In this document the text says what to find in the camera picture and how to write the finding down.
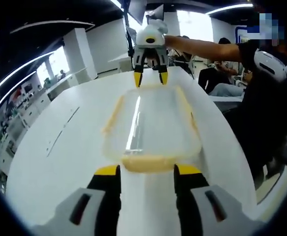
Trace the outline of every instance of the black shirt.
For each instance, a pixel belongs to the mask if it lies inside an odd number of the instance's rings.
[[[260,48],[259,41],[250,40],[238,47],[243,66],[252,71],[253,77],[242,103],[231,115],[226,115],[226,119],[252,170],[270,160],[287,134],[287,80],[279,83],[257,70],[254,55]],[[273,47],[262,49],[287,65],[286,55],[276,52]]]

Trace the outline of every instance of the pillar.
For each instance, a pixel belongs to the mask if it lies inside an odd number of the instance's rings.
[[[45,65],[46,65],[47,72],[49,73],[50,79],[52,80],[55,77],[55,75],[51,67],[50,58],[47,58],[45,60]]]
[[[70,73],[76,73],[86,68],[87,76],[91,80],[96,79],[98,74],[94,67],[85,29],[73,29],[63,39]]]

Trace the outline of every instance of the person's arm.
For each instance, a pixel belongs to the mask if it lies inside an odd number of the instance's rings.
[[[240,50],[236,44],[217,44],[166,35],[165,45],[169,48],[177,49],[212,61],[228,60],[241,62]]]

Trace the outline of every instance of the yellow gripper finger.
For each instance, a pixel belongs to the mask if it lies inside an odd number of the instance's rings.
[[[138,87],[138,88],[139,88],[140,83],[141,83],[141,76],[142,76],[142,73],[134,72],[135,84],[136,84],[136,87]]]
[[[166,85],[168,83],[168,73],[167,72],[161,72],[161,79],[162,79],[162,84]]]

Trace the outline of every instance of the ceiling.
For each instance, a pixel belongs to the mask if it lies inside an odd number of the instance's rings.
[[[184,9],[205,13],[240,1],[147,0],[147,10],[153,10],[163,3],[165,11]],[[252,14],[252,9],[233,9],[215,13],[212,17],[243,25],[252,18]],[[90,25],[58,23],[29,27],[15,33],[11,31],[31,23],[52,20],[93,23],[98,27],[120,18],[122,12],[110,0],[14,0],[5,4],[0,1],[0,81],[31,59],[57,49],[63,43],[62,37],[73,28],[88,29]],[[3,91],[36,70],[43,61],[44,58],[23,68],[9,83],[5,83]]]

